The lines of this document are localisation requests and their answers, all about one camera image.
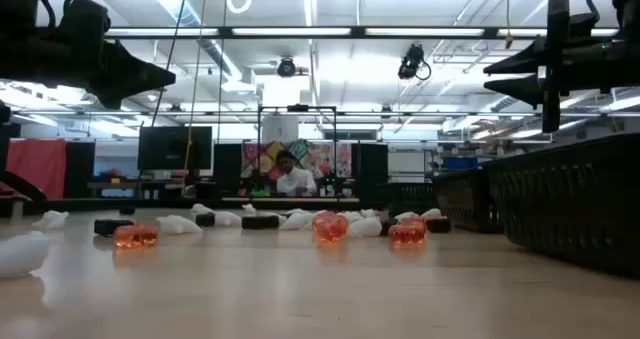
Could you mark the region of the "black metal stand frame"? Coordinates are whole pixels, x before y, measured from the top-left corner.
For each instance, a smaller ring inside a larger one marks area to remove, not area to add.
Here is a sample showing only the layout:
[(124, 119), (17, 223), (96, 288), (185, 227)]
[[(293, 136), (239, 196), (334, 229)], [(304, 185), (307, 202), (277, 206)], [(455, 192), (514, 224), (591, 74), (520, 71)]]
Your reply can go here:
[[(258, 114), (257, 114), (257, 119), (258, 119), (257, 143), (258, 144), (264, 143), (261, 141), (261, 121), (265, 116), (269, 116), (273, 114), (297, 116), (299, 121), (299, 139), (305, 139), (302, 137), (302, 128), (304, 126), (304, 121), (306, 119), (320, 120), (327, 115), (331, 115), (333, 118), (336, 118), (337, 109), (334, 106), (313, 106), (313, 105), (305, 105), (305, 104), (291, 104), (287, 106), (275, 106), (275, 105), (261, 106), (258, 108)], [(303, 197), (278, 197), (278, 198), (303, 198)]]

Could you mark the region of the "black metal table frame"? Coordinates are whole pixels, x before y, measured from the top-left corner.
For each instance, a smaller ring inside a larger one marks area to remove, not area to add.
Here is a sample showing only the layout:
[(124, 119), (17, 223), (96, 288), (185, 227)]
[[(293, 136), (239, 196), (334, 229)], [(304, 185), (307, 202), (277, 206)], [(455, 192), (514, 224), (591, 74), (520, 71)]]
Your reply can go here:
[(235, 210), (243, 205), (251, 204), (255, 209), (286, 211), (290, 209), (305, 210), (338, 210), (355, 211), (361, 209), (381, 210), (388, 204), (380, 201), (361, 201), (358, 198), (303, 197), (303, 198), (249, 198), (223, 197), (221, 199), (127, 199), (127, 198), (89, 198), (61, 199), (42, 203), (27, 202), (24, 211), (29, 214), (56, 211), (102, 211), (115, 210), (121, 207), (136, 209), (165, 208), (191, 209), (195, 204), (202, 204), (214, 210)]

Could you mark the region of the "black plastic mesh basket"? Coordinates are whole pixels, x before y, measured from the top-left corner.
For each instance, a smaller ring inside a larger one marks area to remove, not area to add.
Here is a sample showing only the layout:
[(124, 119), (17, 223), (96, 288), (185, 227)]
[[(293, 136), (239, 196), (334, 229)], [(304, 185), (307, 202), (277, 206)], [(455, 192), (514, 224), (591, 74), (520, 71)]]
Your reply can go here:
[(453, 226), (485, 234), (503, 232), (484, 170), (445, 173), (435, 177), (433, 185), (439, 209)]
[(640, 278), (640, 133), (513, 156), (483, 169), (512, 243)]
[(393, 182), (377, 186), (376, 197), (391, 216), (405, 212), (422, 214), (437, 208), (437, 198), (431, 183)]

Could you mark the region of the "white box fixture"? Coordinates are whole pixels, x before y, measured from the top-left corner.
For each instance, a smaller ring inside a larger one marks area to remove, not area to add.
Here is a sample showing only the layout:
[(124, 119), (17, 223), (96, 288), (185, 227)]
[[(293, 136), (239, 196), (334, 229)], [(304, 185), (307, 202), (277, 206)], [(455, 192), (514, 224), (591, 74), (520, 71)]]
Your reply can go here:
[(261, 121), (261, 141), (289, 143), (299, 139), (297, 116), (273, 114)]

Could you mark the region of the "black flat monitor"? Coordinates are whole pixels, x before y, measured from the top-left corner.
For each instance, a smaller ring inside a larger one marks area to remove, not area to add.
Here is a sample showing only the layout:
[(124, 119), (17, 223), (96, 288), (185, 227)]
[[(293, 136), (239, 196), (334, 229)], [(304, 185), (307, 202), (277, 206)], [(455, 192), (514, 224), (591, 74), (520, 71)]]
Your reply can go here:
[(139, 131), (139, 170), (210, 169), (211, 127), (142, 127)]

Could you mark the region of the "black curved bracket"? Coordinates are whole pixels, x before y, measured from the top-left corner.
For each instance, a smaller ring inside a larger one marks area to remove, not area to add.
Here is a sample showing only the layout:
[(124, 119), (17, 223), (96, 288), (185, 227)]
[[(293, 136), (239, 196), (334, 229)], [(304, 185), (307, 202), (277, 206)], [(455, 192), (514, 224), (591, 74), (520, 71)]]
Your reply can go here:
[(0, 183), (8, 185), (19, 194), (24, 195), (34, 202), (44, 202), (47, 200), (45, 193), (42, 192), (38, 187), (31, 184), (21, 176), (10, 171), (5, 170), (2, 174), (0, 174)]

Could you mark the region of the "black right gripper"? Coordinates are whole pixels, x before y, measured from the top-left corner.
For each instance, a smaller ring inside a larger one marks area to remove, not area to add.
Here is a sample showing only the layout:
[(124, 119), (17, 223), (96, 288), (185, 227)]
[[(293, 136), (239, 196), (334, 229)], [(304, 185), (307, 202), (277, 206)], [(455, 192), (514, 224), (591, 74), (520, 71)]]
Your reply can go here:
[(560, 98), (573, 90), (611, 91), (608, 72), (612, 58), (612, 35), (592, 35), (600, 14), (593, 0), (585, 0), (589, 11), (572, 16), (569, 0), (550, 0), (547, 37), (536, 37), (520, 52), (483, 69), (487, 75), (533, 73), (542, 65), (545, 52), (546, 80), (536, 74), (514, 79), (491, 80), (484, 88), (525, 102), (543, 103), (542, 130), (555, 132), (560, 125)]

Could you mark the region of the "person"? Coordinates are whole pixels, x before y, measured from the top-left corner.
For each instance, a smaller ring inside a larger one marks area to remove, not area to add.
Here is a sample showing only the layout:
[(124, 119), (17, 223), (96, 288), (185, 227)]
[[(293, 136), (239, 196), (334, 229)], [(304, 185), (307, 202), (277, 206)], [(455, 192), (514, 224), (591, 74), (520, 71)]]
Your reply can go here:
[(314, 196), (317, 191), (313, 174), (297, 166), (295, 156), (287, 151), (280, 151), (276, 156), (276, 164), (282, 175), (276, 182), (279, 194), (289, 197)]

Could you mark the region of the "black upright panel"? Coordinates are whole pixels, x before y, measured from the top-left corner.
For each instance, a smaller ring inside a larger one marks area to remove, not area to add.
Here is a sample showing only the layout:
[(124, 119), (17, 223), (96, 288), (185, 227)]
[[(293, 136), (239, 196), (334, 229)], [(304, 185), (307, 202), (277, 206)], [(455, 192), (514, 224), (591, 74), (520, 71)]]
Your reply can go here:
[(242, 145), (215, 144), (213, 178), (221, 196), (236, 196), (241, 181)]
[(95, 144), (93, 142), (67, 142), (64, 198), (88, 198), (89, 183), (93, 178)]
[(361, 201), (376, 200), (382, 185), (388, 182), (388, 146), (357, 143), (352, 145), (351, 154), (354, 193)]

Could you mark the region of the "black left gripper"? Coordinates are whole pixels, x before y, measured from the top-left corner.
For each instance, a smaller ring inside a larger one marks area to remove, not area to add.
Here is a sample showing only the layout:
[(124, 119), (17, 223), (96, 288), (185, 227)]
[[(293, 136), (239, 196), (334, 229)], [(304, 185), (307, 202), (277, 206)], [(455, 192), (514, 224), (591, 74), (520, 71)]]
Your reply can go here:
[[(164, 90), (176, 75), (133, 56), (120, 41), (105, 42), (108, 10), (92, 0), (72, 0), (60, 24), (37, 30), (36, 63), (31, 82), (81, 87), (107, 109), (120, 109), (123, 99)], [(108, 87), (109, 81), (120, 86)]]

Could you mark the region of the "colourful patterned wall panel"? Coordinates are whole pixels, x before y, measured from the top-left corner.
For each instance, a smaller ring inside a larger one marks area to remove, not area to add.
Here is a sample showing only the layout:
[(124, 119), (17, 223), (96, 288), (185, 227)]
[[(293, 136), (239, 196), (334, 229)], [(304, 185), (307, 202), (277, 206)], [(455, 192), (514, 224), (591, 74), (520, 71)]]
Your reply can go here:
[(276, 156), (287, 150), (297, 159), (297, 166), (309, 170), (314, 177), (317, 191), (314, 196), (335, 196), (336, 186), (351, 176), (351, 145), (334, 142), (313, 142), (299, 139), (293, 142), (268, 142), (242, 144), (241, 179), (252, 191), (264, 191), (268, 196), (289, 197), (276, 190), (276, 182), (282, 175), (276, 164)]

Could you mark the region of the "black overhead light bar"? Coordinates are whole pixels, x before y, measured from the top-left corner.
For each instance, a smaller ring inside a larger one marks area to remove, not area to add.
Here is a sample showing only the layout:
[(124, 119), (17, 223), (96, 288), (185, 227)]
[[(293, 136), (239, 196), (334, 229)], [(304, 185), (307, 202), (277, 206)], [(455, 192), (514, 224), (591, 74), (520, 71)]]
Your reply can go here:
[(512, 28), (506, 27), (180, 27), (178, 29), (161, 27), (115, 27), (105, 34), (107, 39), (131, 40), (169, 40), (169, 39), (505, 39), (508, 34), (516, 40), (526, 40), (544, 36), (547, 30), (542, 27)]

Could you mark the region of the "dark background desk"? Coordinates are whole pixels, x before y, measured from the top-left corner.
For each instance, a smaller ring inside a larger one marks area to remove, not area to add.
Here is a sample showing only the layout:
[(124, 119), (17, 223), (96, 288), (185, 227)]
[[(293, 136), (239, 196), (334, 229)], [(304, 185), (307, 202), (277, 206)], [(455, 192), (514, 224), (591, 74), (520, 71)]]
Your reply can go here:
[(87, 184), (93, 197), (101, 197), (104, 190), (131, 190), (134, 198), (159, 199), (167, 190), (184, 187), (183, 183), (174, 179), (145, 180), (112, 178), (110, 181), (96, 181)]

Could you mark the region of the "red curtain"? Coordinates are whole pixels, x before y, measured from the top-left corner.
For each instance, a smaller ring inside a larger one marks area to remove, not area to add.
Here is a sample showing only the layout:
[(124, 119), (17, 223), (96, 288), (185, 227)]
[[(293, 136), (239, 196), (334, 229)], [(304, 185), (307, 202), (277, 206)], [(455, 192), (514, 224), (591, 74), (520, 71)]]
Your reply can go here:
[(7, 169), (42, 191), (48, 199), (62, 199), (66, 174), (63, 139), (25, 139), (9, 143)]

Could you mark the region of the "blue storage bin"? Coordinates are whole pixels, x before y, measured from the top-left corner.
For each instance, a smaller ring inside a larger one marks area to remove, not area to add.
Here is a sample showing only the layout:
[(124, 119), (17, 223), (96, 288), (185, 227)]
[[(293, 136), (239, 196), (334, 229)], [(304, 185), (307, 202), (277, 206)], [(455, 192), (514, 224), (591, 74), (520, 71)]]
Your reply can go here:
[(444, 157), (442, 167), (449, 171), (475, 170), (479, 162), (477, 157)]

